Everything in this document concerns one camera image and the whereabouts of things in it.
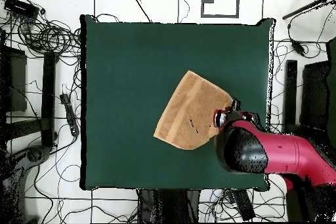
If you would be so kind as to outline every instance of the wire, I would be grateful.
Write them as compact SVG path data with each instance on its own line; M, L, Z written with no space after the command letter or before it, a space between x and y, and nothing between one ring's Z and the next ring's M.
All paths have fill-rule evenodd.
M35 187L35 190L40 194L40 195L43 195L45 198L47 198L48 200L51 201L51 207L50 209L48 210L48 212L45 214L43 220L42 220L42 223L41 224L44 224L45 222L45 219L47 218L47 216L49 215L50 211L52 210L53 206L54 206L54 201L47 195L45 195L44 193L42 193L36 186L36 180L37 180L37 177L39 176L39 170L40 170L40 165L37 166L37 174L35 176L35 179L34 179L34 187Z
M105 15L105 16L112 16L112 17L114 17L114 19L115 19L116 22L118 22L118 23L120 22L118 17L116 17L115 15L112 15L112 14L108 14L108 13L102 13L102 14L98 15L98 16L96 17L96 19L98 19L99 16L102 16L102 15Z
M186 16L182 18L182 20L181 20L180 23L182 23L182 21L183 21L185 18L188 17L188 15L189 15L189 11L190 11L190 5L188 4L188 2L187 2L186 0L183 0L183 1L188 5L188 12L186 13Z
M303 12L297 14L296 16L294 16L294 17L290 20L289 24L287 25L287 32L288 32L288 37L289 37L289 39L290 39L292 42L295 42L295 40L291 37L291 34L290 34L290 31L289 31L289 30L291 29L291 23L292 23L292 21L293 21L296 17L298 17L298 16L300 16L300 15L302 15L302 14L305 14L305 13L307 13L307 12L313 11L314 9L319 9L319 8L321 8L321 7L324 7L324 6L326 6L326 5L333 4L333 3L336 3L336 0L331 0L331 1L329 1L329 2L322 3L322 4L318 5L318 6L315 6L315 7L311 8L311 9L308 9L308 10L306 10L306 11L303 11ZM318 44L318 42L319 42L319 40L320 40L320 38L321 38L321 35L322 35L322 33L323 33L323 30L324 30L324 27L325 27L325 25L326 25L327 19L329 18L330 14L331 14L332 11L335 9L335 7L336 7L336 5L332 8L332 10L331 10L330 13L328 14L327 18L325 19L325 21L324 21L324 25L323 25L323 27L322 27L321 33L320 33L320 35L319 35L319 37L318 37L318 40L315 42L315 45L316 45L316 47L318 48L318 53L317 53L315 56L306 56L306 54L308 54L308 52L309 52L309 50L308 50L308 48L307 48L307 52L305 52L305 55L303 55L303 57L305 57L305 58L315 58L315 57L317 57L317 56L323 51L323 50L321 49L320 44Z
M149 21L150 23L152 23L152 21L150 20L150 18L148 17L148 15L145 13L144 9L141 7L141 4L139 3L139 1L138 1L138 0L135 0L135 1L136 1L136 3L138 4L138 6L141 8L141 10L142 10L142 12L144 13L144 15L146 15L146 18L148 19L148 21Z

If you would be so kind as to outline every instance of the tripod leg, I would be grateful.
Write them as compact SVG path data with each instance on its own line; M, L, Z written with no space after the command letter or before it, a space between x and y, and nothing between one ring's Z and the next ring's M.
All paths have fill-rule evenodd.
M305 5L304 7L301 7L301 8L299 8L299 9L297 9L297 10L295 10L295 11L293 11L293 12L287 14L287 15L285 15L285 16L282 18L282 20L286 20L287 18L292 17L292 16L294 16L294 15L296 15L296 14L299 14L300 12L303 12L303 11L306 11L306 10L308 10L308 9L311 9L312 7L315 7L315 6L317 6L318 4L323 3L324 1L326 1L326 0L317 0L317 1L314 1L314 2L312 2L312 3L310 3L310 4L307 4L307 5Z

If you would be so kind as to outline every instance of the tile floor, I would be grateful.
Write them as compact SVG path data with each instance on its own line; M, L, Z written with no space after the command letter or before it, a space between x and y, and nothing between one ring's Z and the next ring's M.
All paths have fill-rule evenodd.
M80 14L113 14L122 22L146 22L147 18L142 13L141 9L135 0L31 0L34 3L41 5L46 10L46 17L49 21L58 20L66 23L71 31L75 31L80 27ZM289 20L283 21L282 16L298 9L299 7L310 3L313 0L240 0L240 17L235 18L201 18L200 16L200 0L139 0L143 9L153 22L161 23L177 23L181 22L196 22L196 23L218 23L218 24L256 24L261 18L275 18L276 28L274 33L274 48L277 47L276 57L274 59L274 72L280 66L280 71L277 74L277 80L273 81L273 96L281 93L283 87L281 82L284 79L285 60L294 58L298 60L298 80L297 84L301 84L302 70L305 64L318 62L327 59L327 55L321 52L316 58L310 60L299 56L295 52L290 52L291 47L289 43L279 41L288 38L287 24ZM0 17L6 17L6 12L3 10L4 1L0 1ZM319 34L324 25L324 21L331 11L332 6L327 6L318 9L314 12L309 12L298 17L292 23L291 35L296 40L301 41L317 41ZM325 23L324 31L321 34L319 41L329 41L336 35L335 21L332 12L329 15L329 20ZM101 22L115 22L115 18L111 16L101 16ZM42 86L42 65L43 61L33 57L32 54L23 45L20 45L20 38L17 34L12 34L9 43L14 48L21 48L26 51L30 59L28 60L27 69L27 91L38 92L38 88ZM322 50L325 50L325 45L321 44ZM314 44L308 45L309 56L314 56L318 53L317 47ZM65 62L75 62L74 58L64 57ZM74 74L74 66L67 66L62 62L58 63L56 69L56 96L61 94L66 88L70 88L72 84L72 77ZM297 110L300 110L300 89L297 95ZM27 94L29 100L35 108L38 116L41 115L41 95L35 93ZM72 98L74 108L80 105L80 90L77 90L77 98ZM282 96L276 97L272 101L272 113L280 114L279 116L272 115L272 123L277 124L282 121ZM77 114L80 116L80 106L77 109ZM33 116L32 110L29 108L25 112L14 112L13 116L24 117ZM55 120L55 129L60 130L60 138L58 141L59 147L67 145L72 140L68 126L62 127L66 120L64 107L60 104L59 99L56 100L55 116L59 119ZM16 120L23 120L23 118L12 118L12 122ZM39 135L28 135L23 138L9 141L8 148L13 152L22 149L30 141L38 138ZM41 166L37 187L47 196L54 198L54 204L45 219L47 223L60 223L61 219L57 213L57 207L62 207L61 217L66 223L109 223L113 218L106 215L104 212L114 214L115 216L132 214L137 205L137 194L134 190L124 189L97 189L94 191L83 191L79 188L79 166L80 161L80 139L73 144L67 151L60 151L57 156L51 156ZM57 170L62 173L60 180L57 174L55 162L57 162ZM26 181L26 208L28 214L39 215L40 222L44 218L51 206L51 201L43 198L32 186L33 180L36 176L37 169L33 168L28 175ZM284 181L277 175L271 175L270 179L274 182L268 192L254 193L255 211L262 216L280 217L279 214L285 214L283 219L272 219L273 221L286 221L287 216L285 207L283 205L282 195L286 192ZM212 190L203 190L201 193L202 202L215 202L216 196L211 197ZM271 198L277 197L269 204L271 206L263 205L263 203ZM78 210L84 210L80 213L70 213ZM206 203L199 205L199 220L201 222L212 222L213 217L205 218L202 212L207 210ZM222 218L228 218L223 222L230 222L230 215L235 215L233 209L226 209ZM240 218L235 218L237 222L242 221Z

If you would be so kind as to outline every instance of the green tabletop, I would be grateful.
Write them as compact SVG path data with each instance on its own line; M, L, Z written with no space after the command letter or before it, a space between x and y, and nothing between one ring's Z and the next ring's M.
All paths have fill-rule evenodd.
M181 150L153 134L188 70L238 98L265 126L272 19L257 26L85 22L87 189L264 187L263 175L222 169L213 139Z

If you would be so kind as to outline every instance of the brown towel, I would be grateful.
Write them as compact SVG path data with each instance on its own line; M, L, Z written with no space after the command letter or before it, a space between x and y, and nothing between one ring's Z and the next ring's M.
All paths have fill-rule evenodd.
M227 92L188 71L163 111L154 137L177 148L194 150L218 133L213 126L214 111L231 104Z

